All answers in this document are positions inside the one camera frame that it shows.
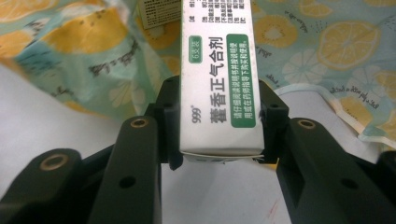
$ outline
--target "screw hole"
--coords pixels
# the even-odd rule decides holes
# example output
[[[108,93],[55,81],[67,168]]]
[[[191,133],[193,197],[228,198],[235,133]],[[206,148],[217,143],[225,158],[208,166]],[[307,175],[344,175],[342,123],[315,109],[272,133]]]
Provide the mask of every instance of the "screw hole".
[[[135,119],[131,122],[131,126],[134,128],[143,128],[148,125],[149,121],[146,119]]]
[[[314,129],[316,127],[314,122],[307,120],[307,119],[300,119],[298,121],[298,124],[300,124],[300,126],[302,126],[303,128],[306,128],[306,129]]]
[[[136,183],[136,179],[133,176],[126,176],[120,180],[120,188],[128,189]]]
[[[342,178],[341,183],[349,189],[358,189],[359,188],[359,185],[355,181],[348,179],[348,178]]]
[[[40,163],[40,169],[43,171],[56,170],[65,165],[68,159],[69,157],[64,154],[50,155]]]

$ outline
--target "green label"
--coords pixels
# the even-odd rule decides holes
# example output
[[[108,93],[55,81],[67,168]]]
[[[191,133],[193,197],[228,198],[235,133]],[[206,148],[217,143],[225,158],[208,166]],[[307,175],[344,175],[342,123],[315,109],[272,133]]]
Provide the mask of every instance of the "green label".
[[[189,62],[202,62],[202,38],[199,35],[189,37]]]
[[[235,128],[256,126],[247,35],[227,35],[231,124]]]

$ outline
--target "white surface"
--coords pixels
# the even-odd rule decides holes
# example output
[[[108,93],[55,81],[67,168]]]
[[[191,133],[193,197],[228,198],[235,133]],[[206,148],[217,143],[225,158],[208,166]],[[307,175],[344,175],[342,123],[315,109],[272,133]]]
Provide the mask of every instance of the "white surface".
[[[290,116],[321,122],[349,152],[375,161],[377,144],[359,141],[315,92],[282,96]],[[120,123],[57,103],[0,65],[0,197],[35,156],[56,147],[83,158],[116,140]],[[163,165],[163,223],[290,223],[274,171],[252,161]]]

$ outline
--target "fabric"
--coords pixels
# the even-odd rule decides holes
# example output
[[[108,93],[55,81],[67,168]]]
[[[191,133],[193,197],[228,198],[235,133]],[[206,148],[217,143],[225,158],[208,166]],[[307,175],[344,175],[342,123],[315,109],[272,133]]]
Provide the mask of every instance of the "fabric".
[[[78,111],[142,114],[171,76],[134,25],[136,1],[0,1],[0,63]]]
[[[360,139],[396,147],[395,0],[256,1],[252,13],[276,93],[317,91]]]

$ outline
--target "black plastic part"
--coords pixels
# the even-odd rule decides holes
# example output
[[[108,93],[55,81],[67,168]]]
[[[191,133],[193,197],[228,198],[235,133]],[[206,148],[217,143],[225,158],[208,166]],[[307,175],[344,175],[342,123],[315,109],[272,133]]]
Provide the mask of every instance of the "black plastic part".
[[[158,121],[160,132],[160,153],[166,154],[166,160],[162,157],[162,162],[168,162],[171,170],[183,164],[183,155],[179,150],[179,83],[179,76],[166,79],[154,106],[154,118]]]
[[[396,223],[396,208],[311,119],[291,119],[276,173],[293,223]]]
[[[80,165],[79,153],[72,149],[53,149],[34,158],[1,200],[0,223],[57,222],[63,208],[56,203],[78,182]]]
[[[263,160],[259,163],[277,163],[286,126],[289,124],[289,108],[262,80],[259,82],[262,102],[262,126],[264,133]]]
[[[111,152],[113,151],[114,145],[104,148],[95,154],[85,158],[82,161],[83,168],[81,169],[81,174],[84,177],[90,177],[97,173],[102,173],[108,163]]]
[[[88,223],[161,223],[157,121],[127,119],[120,129]]]
[[[352,158],[352,160],[359,165],[359,167],[363,170],[364,173],[366,173],[368,177],[370,177],[373,181],[375,181],[375,176],[376,176],[375,164],[372,164],[369,161],[365,161],[352,154],[349,154],[349,157]]]
[[[374,180],[396,206],[396,151],[381,154],[375,166]]]

